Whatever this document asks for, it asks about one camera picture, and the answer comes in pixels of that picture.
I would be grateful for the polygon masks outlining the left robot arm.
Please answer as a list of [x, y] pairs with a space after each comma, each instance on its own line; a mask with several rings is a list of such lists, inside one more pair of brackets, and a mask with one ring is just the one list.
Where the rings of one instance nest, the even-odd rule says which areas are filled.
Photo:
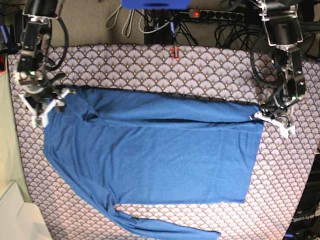
[[[278, 127], [280, 135], [286, 139], [296, 133], [296, 127], [286, 116], [293, 112], [293, 106], [306, 93], [301, 50], [303, 34], [298, 19], [297, 0], [258, 0], [259, 15], [265, 33], [250, 50], [250, 63], [254, 78], [266, 86], [273, 86], [272, 94], [259, 104], [259, 111], [252, 119], [260, 119]], [[254, 52], [261, 40], [266, 39], [274, 48], [271, 62], [276, 70], [276, 79], [267, 81], [259, 76], [255, 65]]]

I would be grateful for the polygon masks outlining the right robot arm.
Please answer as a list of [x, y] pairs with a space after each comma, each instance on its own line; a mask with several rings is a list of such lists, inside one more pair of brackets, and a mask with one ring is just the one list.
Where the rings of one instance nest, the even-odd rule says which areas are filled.
[[[19, 97], [31, 113], [34, 128], [45, 128], [49, 123], [49, 112], [54, 108], [62, 111], [65, 97], [72, 93], [69, 88], [54, 87], [54, 82], [64, 78], [65, 73], [58, 73], [51, 79], [47, 77], [47, 72], [61, 67], [69, 47], [69, 34], [61, 18], [63, 6], [62, 0], [29, 0], [22, 12], [29, 17], [29, 22], [22, 32], [13, 78], [22, 87]], [[49, 58], [53, 20], [58, 21], [64, 33], [64, 50], [58, 63]]]

